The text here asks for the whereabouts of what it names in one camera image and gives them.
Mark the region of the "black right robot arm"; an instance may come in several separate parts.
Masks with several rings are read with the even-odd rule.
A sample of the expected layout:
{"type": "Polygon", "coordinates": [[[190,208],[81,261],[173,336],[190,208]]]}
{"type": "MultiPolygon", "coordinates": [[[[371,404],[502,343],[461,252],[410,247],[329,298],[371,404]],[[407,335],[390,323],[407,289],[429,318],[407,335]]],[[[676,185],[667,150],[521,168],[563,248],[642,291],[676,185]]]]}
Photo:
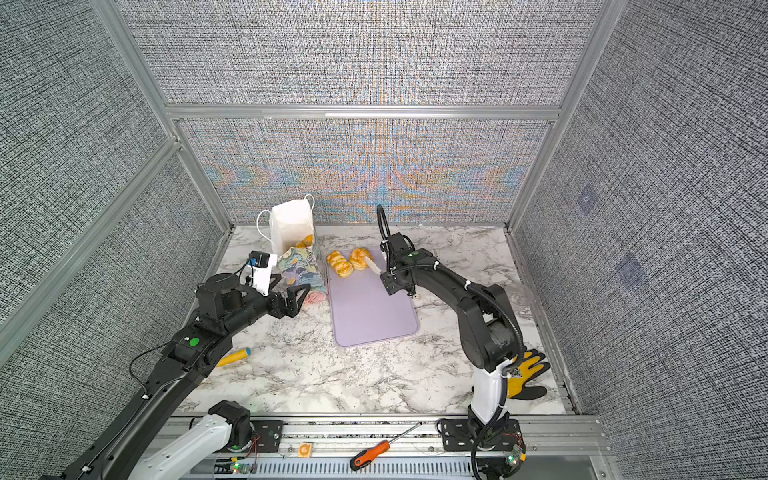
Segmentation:
{"type": "Polygon", "coordinates": [[[432,252],[391,231],[384,207],[376,207],[385,268],[380,274],[387,294],[413,296],[427,290],[457,316],[462,351],[474,367],[468,417],[474,444],[483,447],[499,424],[508,398],[508,377],[524,360],[524,338],[505,290],[485,286],[448,268],[432,252]]]}

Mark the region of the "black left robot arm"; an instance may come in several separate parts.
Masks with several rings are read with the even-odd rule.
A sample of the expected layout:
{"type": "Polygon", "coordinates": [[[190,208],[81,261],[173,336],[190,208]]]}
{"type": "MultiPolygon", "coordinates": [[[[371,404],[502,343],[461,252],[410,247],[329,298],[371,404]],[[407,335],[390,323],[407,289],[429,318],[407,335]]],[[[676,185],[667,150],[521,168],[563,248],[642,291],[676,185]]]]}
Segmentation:
{"type": "Polygon", "coordinates": [[[221,273],[198,285],[196,319],[159,348],[160,358],[139,391],[106,430],[58,479],[126,479],[177,407],[232,348],[233,337],[264,316],[295,317],[311,286],[271,290],[280,276],[267,278],[268,292],[221,273]]]}

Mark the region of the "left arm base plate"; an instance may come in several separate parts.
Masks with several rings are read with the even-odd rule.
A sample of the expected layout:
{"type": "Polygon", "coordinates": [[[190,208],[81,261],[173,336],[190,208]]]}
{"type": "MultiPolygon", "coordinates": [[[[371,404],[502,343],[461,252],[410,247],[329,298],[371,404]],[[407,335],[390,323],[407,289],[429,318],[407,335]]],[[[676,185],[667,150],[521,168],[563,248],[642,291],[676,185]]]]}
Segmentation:
{"type": "Polygon", "coordinates": [[[245,453],[277,453],[283,437],[285,423],[282,420],[256,419],[250,421],[248,442],[241,452],[245,453]]]}

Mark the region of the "floral paper gift bag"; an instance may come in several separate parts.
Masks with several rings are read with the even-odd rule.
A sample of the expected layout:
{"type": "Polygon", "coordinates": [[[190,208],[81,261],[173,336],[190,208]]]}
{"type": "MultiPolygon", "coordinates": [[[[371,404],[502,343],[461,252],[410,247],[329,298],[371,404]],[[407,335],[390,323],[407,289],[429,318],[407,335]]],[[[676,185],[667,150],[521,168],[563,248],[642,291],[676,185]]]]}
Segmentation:
{"type": "Polygon", "coordinates": [[[257,230],[269,241],[271,251],[277,256],[275,266],[285,288],[308,283],[311,292],[306,297],[308,304],[319,304],[328,299],[326,282],[319,270],[315,253],[315,228],[313,212],[315,199],[312,194],[290,200],[262,210],[257,215],[257,230]],[[296,248],[295,244],[306,236],[314,236],[312,248],[296,248]]]}

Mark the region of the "ring donut bread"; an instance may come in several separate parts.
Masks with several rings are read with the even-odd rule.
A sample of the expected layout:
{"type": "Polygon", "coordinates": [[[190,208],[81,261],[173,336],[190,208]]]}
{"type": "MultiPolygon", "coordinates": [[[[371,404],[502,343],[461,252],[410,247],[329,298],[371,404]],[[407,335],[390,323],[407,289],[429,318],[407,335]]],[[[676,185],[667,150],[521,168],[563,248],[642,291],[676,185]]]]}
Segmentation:
{"type": "Polygon", "coordinates": [[[314,236],[313,235],[308,235],[303,240],[297,242],[295,244],[295,247],[296,248],[306,248],[306,249],[309,249],[309,248],[312,248],[313,245],[314,245],[314,236]]]}

